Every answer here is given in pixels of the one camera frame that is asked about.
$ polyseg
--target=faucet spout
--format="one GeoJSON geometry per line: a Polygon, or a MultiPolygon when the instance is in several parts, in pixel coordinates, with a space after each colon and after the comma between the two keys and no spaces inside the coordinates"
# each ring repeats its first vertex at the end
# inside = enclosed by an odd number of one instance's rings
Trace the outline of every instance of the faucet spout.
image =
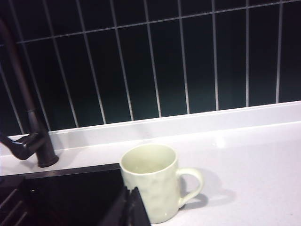
{"type": "Polygon", "coordinates": [[[12,154],[18,159],[25,160],[36,153],[39,167],[51,166],[58,161],[58,156],[54,152],[46,125],[39,117],[34,105],[32,95],[24,76],[16,43],[14,42],[8,26],[1,17],[0,33],[3,37],[4,44],[17,77],[19,88],[25,102],[30,126],[30,134],[16,141],[13,141],[0,133],[0,142],[7,146],[11,150],[12,154]]]}

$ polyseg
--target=sink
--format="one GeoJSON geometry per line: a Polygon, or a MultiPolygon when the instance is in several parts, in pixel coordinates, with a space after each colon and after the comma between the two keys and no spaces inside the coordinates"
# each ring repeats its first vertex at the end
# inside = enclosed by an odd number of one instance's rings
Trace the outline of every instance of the sink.
{"type": "Polygon", "coordinates": [[[2,176],[0,225],[95,226],[122,187],[117,163],[2,176]]]}

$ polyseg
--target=white ceramic mug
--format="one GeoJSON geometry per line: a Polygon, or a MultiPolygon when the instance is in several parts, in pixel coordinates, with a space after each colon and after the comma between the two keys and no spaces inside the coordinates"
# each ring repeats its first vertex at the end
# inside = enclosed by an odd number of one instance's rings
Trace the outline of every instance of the white ceramic mug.
{"type": "Polygon", "coordinates": [[[120,161],[125,186],[138,187],[152,224],[172,218],[189,199],[203,188],[202,174],[192,168],[178,168],[176,152],[166,145],[145,144],[127,151],[120,161]],[[199,186],[184,197],[180,195],[179,177],[195,176],[199,186]]]}

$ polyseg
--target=white countertop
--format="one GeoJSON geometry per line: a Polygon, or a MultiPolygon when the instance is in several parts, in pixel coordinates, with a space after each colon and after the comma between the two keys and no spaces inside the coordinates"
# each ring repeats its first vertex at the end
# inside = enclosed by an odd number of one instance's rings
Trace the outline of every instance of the white countertop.
{"type": "MultiPolygon", "coordinates": [[[[35,156],[20,161],[6,154],[1,171],[7,175],[114,163],[144,143],[173,147],[180,167],[198,168],[205,178],[201,194],[158,226],[301,225],[301,121],[57,150],[60,161],[47,169],[37,167],[35,156]]],[[[196,181],[188,176],[181,184],[185,193],[196,181]]]]}

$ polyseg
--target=backsplash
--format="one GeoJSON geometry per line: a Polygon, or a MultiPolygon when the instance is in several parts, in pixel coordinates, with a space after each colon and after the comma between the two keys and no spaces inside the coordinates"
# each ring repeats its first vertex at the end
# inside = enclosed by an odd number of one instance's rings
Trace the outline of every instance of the backsplash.
{"type": "MultiPolygon", "coordinates": [[[[301,100],[301,0],[0,0],[49,130],[301,100]]],[[[28,132],[0,38],[0,131],[28,132]]]]}

